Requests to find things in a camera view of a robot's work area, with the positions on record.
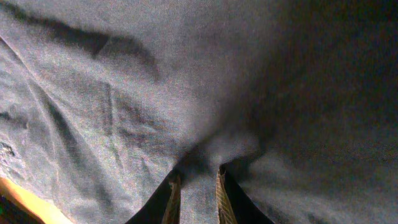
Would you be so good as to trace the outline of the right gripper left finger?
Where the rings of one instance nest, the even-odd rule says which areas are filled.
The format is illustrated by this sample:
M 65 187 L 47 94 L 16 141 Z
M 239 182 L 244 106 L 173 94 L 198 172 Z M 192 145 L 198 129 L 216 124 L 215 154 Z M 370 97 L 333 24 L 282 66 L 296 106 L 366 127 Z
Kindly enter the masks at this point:
M 126 224 L 179 224 L 180 206 L 181 178 L 177 171 L 172 171 Z

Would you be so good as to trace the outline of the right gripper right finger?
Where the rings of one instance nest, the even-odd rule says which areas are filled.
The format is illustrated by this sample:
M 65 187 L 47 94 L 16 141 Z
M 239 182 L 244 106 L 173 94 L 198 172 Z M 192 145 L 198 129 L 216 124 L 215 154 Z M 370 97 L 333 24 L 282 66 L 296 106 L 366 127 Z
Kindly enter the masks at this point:
M 215 192 L 219 224 L 274 224 L 253 204 L 224 166 L 218 169 Z

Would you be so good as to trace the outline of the navy blue shorts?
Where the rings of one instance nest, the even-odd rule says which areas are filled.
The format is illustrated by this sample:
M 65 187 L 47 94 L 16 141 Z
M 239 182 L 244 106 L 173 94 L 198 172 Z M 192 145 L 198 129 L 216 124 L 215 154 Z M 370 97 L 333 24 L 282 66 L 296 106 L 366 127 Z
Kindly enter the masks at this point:
M 2 1 L 1 175 L 74 223 L 397 222 L 396 1 Z

